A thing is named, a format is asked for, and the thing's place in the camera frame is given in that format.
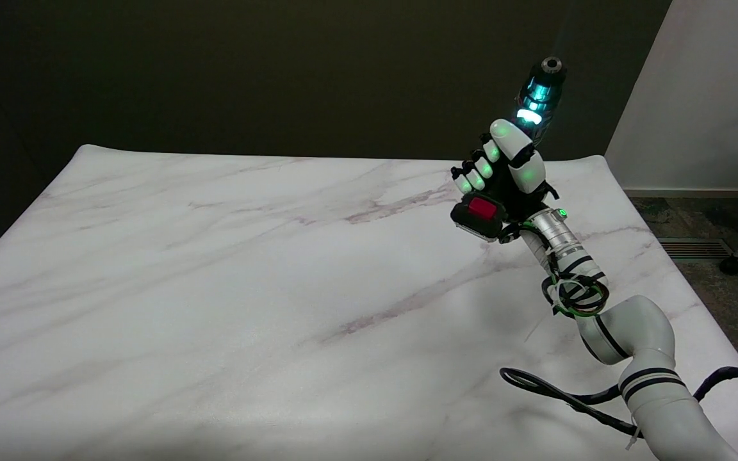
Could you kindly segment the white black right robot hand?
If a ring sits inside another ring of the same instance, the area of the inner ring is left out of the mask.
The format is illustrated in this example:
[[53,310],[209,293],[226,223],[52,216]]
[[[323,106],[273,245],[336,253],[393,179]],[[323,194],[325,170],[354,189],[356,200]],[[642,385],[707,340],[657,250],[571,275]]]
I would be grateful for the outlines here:
[[494,120],[480,142],[450,170],[462,198],[449,216],[456,227],[504,244],[528,230],[531,216],[546,208],[547,195],[558,195],[546,181],[542,155],[518,125]]

